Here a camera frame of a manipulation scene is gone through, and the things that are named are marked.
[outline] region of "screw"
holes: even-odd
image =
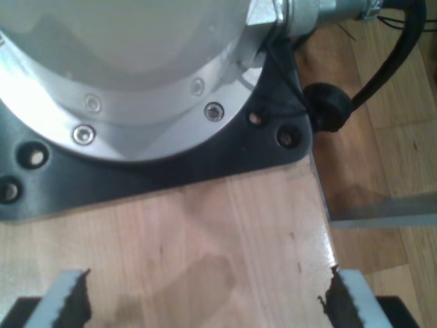
[[[205,107],[205,116],[211,122],[221,121],[225,115],[225,110],[217,102],[211,102]]]
[[[81,146],[87,146],[94,141],[96,132],[89,125],[79,125],[73,131],[73,139],[76,144]]]
[[[200,97],[203,94],[204,90],[205,83],[203,82],[203,80],[199,77],[194,79],[194,81],[191,83],[191,96]]]
[[[281,132],[278,136],[278,142],[284,148],[290,148],[293,145],[293,138],[289,133]]]
[[[262,117],[259,114],[252,112],[249,114],[249,121],[253,125],[259,126],[262,124]]]
[[[14,183],[8,183],[2,197],[6,202],[13,202],[18,197],[18,186]]]
[[[98,113],[102,109],[100,99],[93,94],[87,94],[85,96],[85,109],[91,113]]]

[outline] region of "wooden board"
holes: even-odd
[[[437,228],[401,231],[424,328],[437,327]]]
[[[376,131],[393,197],[437,191],[437,120]]]
[[[342,269],[358,269],[364,275],[408,263],[399,229],[349,229],[331,233]]]
[[[437,19],[437,1],[427,0],[428,19]],[[437,24],[428,24],[428,29],[437,28]],[[431,85],[434,101],[437,104],[437,33],[424,33],[419,41],[423,63]]]
[[[376,296],[398,296],[420,327],[424,327],[410,266],[401,265],[365,276]]]
[[[310,162],[0,224],[0,317],[91,269],[88,327],[331,327],[335,264]]]

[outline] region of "cable connector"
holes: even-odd
[[[376,19],[382,9],[382,5],[384,3],[383,0],[368,0],[368,6],[363,11],[362,19],[364,21],[371,21]]]

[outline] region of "wooden floor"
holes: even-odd
[[[437,1],[429,18],[437,18]],[[398,17],[397,12],[385,12]],[[372,23],[319,30],[298,56],[302,84],[324,81],[353,96],[400,32]],[[437,191],[437,34],[422,37],[396,76],[337,134],[315,138],[314,157],[332,214]],[[360,269],[377,295],[399,295],[421,327],[437,327],[437,228],[334,230],[339,264]]]

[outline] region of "metal fitting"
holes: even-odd
[[[95,137],[96,132],[89,125],[79,125],[73,131],[73,140],[80,146],[88,146]]]
[[[360,18],[369,0],[320,0],[318,25]]]
[[[210,104],[207,104],[205,107],[205,116],[211,122],[221,121],[224,115],[225,115],[225,110],[217,102],[211,102]]]
[[[318,21],[320,0],[286,1],[288,1],[286,21],[289,36],[302,36],[310,33]]]
[[[363,20],[370,21],[378,17],[383,3],[383,0],[367,0],[367,7],[363,11]]]

